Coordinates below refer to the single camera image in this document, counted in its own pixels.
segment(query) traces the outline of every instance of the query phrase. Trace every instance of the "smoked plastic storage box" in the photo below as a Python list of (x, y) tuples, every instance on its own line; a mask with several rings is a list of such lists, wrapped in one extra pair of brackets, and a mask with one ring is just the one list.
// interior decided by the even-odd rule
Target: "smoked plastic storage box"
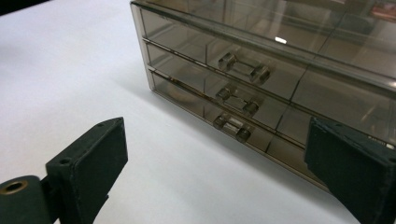
[(311, 117), (396, 145), (396, 5), (363, 0), (137, 0), (151, 89), (326, 189)]

